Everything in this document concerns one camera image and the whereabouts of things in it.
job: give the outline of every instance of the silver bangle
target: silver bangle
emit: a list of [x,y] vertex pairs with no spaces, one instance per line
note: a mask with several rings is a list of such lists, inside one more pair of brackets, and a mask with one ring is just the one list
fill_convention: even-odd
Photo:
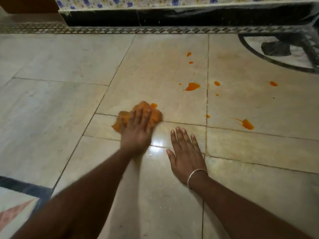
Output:
[[207,171],[204,170],[204,169],[196,169],[196,170],[194,170],[194,171],[190,174],[190,176],[188,177],[188,180],[187,180],[187,187],[188,187],[189,189],[191,189],[191,188],[189,187],[189,179],[190,179],[190,177],[192,177],[193,173],[195,173],[196,171],[200,171],[200,170],[204,171],[204,172],[208,175]]

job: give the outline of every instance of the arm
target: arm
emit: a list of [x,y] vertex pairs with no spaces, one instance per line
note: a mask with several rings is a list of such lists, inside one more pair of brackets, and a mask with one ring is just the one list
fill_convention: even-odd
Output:
[[[196,169],[207,171],[194,135],[190,141],[185,129],[171,131],[175,155],[167,150],[173,173],[186,184],[189,175]],[[204,171],[195,172],[190,180],[192,188],[216,214],[231,238],[307,238],[305,233],[277,218],[253,202],[211,179]]]
[[146,128],[151,113],[143,118],[142,113],[132,111],[127,128],[122,122],[121,148],[115,154],[50,200],[12,239],[97,238],[128,163],[151,143],[152,128]]

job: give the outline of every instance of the orange cloth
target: orange cloth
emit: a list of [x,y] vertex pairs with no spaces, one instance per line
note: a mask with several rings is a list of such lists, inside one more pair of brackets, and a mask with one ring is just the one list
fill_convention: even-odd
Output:
[[[150,104],[148,104],[146,101],[142,101],[140,104],[134,106],[133,110],[138,111],[140,108],[143,108],[143,115],[148,110],[152,111],[150,120],[148,122],[148,126],[155,126],[163,118],[163,114],[159,110],[157,110],[156,108],[154,108]],[[120,128],[120,120],[122,118],[124,120],[124,126],[126,127],[128,121],[129,121],[129,118],[130,118],[130,113],[129,112],[125,112],[125,111],[119,112],[119,114],[117,116],[117,119],[116,119],[116,123],[112,126],[113,129],[115,131],[119,132],[119,133],[122,133],[121,128]]]

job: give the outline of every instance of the orange liquid stain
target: orange liquid stain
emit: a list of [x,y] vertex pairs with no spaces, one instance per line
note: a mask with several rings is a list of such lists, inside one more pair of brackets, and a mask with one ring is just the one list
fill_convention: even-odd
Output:
[[200,84],[188,83],[188,87],[186,88],[186,91],[196,90],[199,87],[200,87]]
[[247,119],[244,119],[244,120],[239,120],[237,118],[234,118],[235,120],[238,120],[240,122],[242,122],[242,126],[248,130],[253,130],[254,129],[254,126],[249,122],[249,120]]
[[278,86],[276,82],[270,81],[269,84],[271,84],[272,86]]

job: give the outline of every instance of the hand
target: hand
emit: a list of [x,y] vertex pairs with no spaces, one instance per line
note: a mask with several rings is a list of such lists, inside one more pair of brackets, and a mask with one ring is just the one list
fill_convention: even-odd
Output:
[[195,136],[191,135],[192,143],[189,140],[187,131],[184,128],[181,131],[181,129],[177,127],[176,133],[178,141],[176,140],[175,131],[171,131],[171,141],[175,155],[170,149],[167,149],[166,152],[171,162],[173,173],[179,179],[179,181],[186,185],[190,174],[194,170],[204,169],[207,172],[207,168]]
[[147,150],[151,144],[153,132],[153,128],[147,126],[151,113],[151,111],[147,111],[146,115],[143,116],[143,109],[139,109],[138,112],[131,111],[127,127],[125,127],[123,120],[120,122],[121,149],[123,151],[135,156]]

